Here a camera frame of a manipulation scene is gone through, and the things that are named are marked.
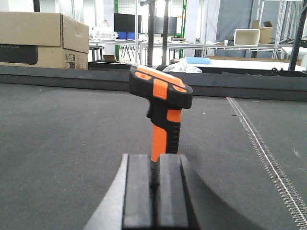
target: computer monitor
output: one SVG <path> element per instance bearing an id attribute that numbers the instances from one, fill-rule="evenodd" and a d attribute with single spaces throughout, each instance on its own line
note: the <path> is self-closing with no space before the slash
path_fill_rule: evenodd
<path id="1" fill-rule="evenodd" d="M 138 33 L 141 32 L 142 17 L 138 16 Z M 135 32 L 135 15 L 114 13 L 114 31 Z"/>
<path id="2" fill-rule="evenodd" d="M 163 34 L 163 18 L 157 16 L 154 17 L 154 33 Z M 168 17 L 167 34 L 177 34 L 177 17 Z"/>

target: blue tray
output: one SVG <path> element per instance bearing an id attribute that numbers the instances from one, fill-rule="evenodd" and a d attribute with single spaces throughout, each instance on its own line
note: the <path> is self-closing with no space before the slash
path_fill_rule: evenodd
<path id="1" fill-rule="evenodd" d="M 211 59 L 208 57 L 186 57 L 189 64 L 211 64 Z"/>

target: blue box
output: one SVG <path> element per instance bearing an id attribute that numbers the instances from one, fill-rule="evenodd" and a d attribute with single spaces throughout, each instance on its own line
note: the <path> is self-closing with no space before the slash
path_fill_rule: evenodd
<path id="1" fill-rule="evenodd" d="M 118 33 L 118 38 L 119 39 L 129 39 L 129 40 L 134 40 L 135 39 L 135 33 L 126 33 L 126 32 L 119 32 Z"/>
<path id="2" fill-rule="evenodd" d="M 211 64 L 211 59 L 208 57 L 186 57 L 189 64 Z"/>

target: brown cardboard box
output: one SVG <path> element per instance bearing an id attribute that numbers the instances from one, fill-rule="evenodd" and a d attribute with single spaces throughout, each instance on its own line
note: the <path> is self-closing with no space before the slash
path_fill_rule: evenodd
<path id="1" fill-rule="evenodd" d="M 273 36 L 273 26 L 271 22 L 264 22 L 265 27 L 259 26 L 259 20 L 253 21 L 253 29 L 260 29 L 260 43 L 269 44 Z"/>
<path id="2" fill-rule="evenodd" d="M 0 65 L 88 69 L 88 26 L 68 16 L 0 12 L 0 31 Z"/>

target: white basket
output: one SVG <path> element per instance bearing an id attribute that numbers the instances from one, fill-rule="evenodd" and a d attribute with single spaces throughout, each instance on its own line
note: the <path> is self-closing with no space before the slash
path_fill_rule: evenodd
<path id="1" fill-rule="evenodd" d="M 94 27 L 94 38 L 96 39 L 116 39 L 117 33 L 112 27 Z"/>
<path id="2" fill-rule="evenodd" d="M 258 29 L 236 29 L 235 46 L 258 46 L 260 30 Z"/>

